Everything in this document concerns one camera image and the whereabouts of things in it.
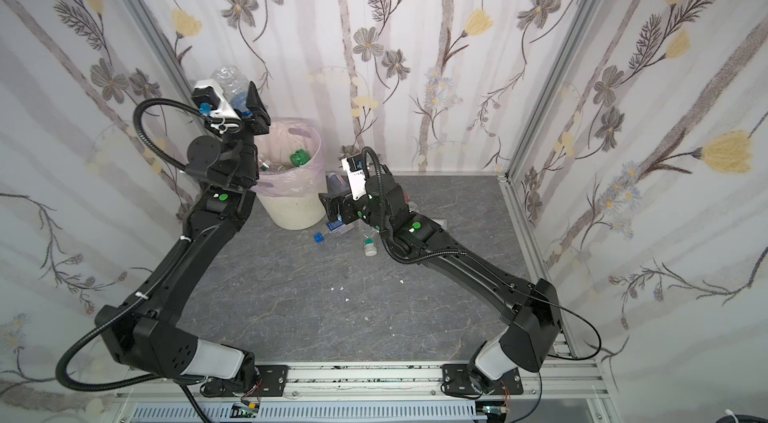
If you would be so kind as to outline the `untouched water blue label bottle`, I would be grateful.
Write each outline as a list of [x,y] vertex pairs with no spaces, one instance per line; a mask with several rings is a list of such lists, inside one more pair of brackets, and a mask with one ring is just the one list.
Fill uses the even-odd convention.
[[339,220],[325,222],[322,224],[321,229],[314,234],[313,238],[316,243],[322,243],[328,239],[346,235],[354,229],[355,225],[353,223],[345,224]]

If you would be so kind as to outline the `Pocari Sweat bottle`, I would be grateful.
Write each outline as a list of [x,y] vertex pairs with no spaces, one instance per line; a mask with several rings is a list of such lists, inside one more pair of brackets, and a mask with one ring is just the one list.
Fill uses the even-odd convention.
[[234,110],[245,117],[252,114],[246,105],[250,81],[238,67],[219,67],[213,71],[211,78],[222,88],[224,96]]

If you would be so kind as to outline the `green soda bottle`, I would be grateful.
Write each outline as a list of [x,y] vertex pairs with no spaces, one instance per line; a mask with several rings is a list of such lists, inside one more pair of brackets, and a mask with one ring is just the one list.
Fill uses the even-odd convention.
[[296,152],[292,153],[289,157],[290,163],[295,168],[299,168],[308,164],[311,161],[311,159],[312,157],[310,153],[305,149],[299,149]]

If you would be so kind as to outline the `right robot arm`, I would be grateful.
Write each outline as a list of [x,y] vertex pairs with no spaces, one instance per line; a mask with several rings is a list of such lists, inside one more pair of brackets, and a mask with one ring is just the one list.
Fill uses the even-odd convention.
[[412,210],[390,173],[353,176],[363,184],[318,195],[330,221],[370,227],[391,259],[444,274],[496,309],[507,325],[474,354],[471,377],[488,386],[514,369],[538,373],[562,329],[555,287],[545,279],[532,283],[516,277],[467,249],[437,221]]

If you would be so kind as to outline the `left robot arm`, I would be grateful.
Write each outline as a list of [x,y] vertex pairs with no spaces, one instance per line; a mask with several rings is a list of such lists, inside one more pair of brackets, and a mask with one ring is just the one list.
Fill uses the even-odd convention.
[[[182,221],[172,249],[138,290],[118,307],[106,306],[95,322],[113,359],[144,371],[144,379],[191,382],[210,378],[225,391],[245,394],[261,376],[252,353],[205,341],[177,326],[194,288],[210,264],[248,220],[259,179],[256,137],[266,135],[271,118],[254,83],[233,106],[215,82],[199,83],[191,105],[166,98],[137,106],[138,139],[156,156],[197,181],[201,193]],[[206,129],[180,162],[145,132],[144,113],[172,107],[199,118]]]

